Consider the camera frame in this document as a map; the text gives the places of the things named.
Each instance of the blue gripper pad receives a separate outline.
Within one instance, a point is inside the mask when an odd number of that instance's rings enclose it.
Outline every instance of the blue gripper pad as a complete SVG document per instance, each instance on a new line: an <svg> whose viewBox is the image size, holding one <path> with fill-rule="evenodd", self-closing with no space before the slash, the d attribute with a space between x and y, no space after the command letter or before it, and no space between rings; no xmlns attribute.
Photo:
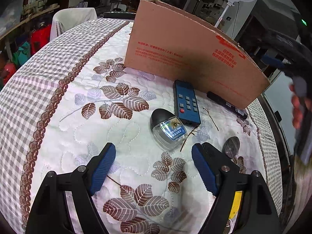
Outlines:
<svg viewBox="0 0 312 234"><path fill-rule="evenodd" d="M110 144L109 148L104 153L102 159L99 161L99 164L95 168L92 178L91 178L91 186L89 188L89 193L93 196L97 191L101 190L103 186L104 180L112 166L116 157L116 148L115 145Z"/></svg>
<svg viewBox="0 0 312 234"><path fill-rule="evenodd" d="M217 196L218 188L216 186L216 178L196 144L193 145L191 153L194 165L197 168L207 191L210 191L214 196Z"/></svg>

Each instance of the tablecloth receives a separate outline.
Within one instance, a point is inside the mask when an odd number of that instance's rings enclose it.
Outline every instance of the tablecloth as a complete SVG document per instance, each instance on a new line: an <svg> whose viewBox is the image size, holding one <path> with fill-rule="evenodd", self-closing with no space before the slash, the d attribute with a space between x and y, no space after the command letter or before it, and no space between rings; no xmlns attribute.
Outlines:
<svg viewBox="0 0 312 234"><path fill-rule="evenodd" d="M190 148L208 141L221 150L231 136L241 142L236 162L243 172L262 173L279 213L279 158L258 100L242 121L196 91L202 124L183 149L168 152L155 142L149 117L156 108L174 112L173 82L124 66L131 25L97 19L65 32L31 57L0 93L0 210L12 228L24 232L49 170L71 172L106 142L115 144L116 160L93 200L110 233L196 233L214 197ZM66 196L81 233L71 194ZM118 208L127 213L114 214Z"/></svg>

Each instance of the checkered tablecloth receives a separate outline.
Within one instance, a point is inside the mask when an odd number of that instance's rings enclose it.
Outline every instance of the checkered tablecloth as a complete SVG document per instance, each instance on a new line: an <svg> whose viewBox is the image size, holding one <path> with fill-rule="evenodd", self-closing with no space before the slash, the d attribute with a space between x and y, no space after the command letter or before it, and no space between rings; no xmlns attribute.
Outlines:
<svg viewBox="0 0 312 234"><path fill-rule="evenodd" d="M127 23L97 19L65 32L31 57L1 91L0 211L17 234L27 224L32 173L50 118L68 84ZM282 188L274 137L257 100L248 111L257 125L266 181L279 213Z"/></svg>

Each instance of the black marker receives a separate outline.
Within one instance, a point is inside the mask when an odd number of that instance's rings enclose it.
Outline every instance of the black marker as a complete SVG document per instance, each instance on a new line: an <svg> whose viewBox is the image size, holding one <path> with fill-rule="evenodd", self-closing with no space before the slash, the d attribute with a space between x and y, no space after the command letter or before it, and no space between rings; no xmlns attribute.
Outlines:
<svg viewBox="0 0 312 234"><path fill-rule="evenodd" d="M225 101L223 98L212 93L211 91L207 92L207 97L210 98L212 101L216 102L217 104L222 105L232 113L238 115L242 119L247 119L248 117L247 114L245 114L242 110L238 109L236 106L230 104L229 102Z"/></svg>

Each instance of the gray stone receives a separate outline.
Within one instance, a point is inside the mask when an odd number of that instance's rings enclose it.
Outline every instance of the gray stone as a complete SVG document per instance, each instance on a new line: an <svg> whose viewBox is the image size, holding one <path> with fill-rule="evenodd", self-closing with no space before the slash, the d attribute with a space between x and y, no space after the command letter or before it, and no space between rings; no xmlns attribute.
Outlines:
<svg viewBox="0 0 312 234"><path fill-rule="evenodd" d="M237 136L232 136L224 143L222 152L226 154L230 159L238 154L240 142Z"/></svg>

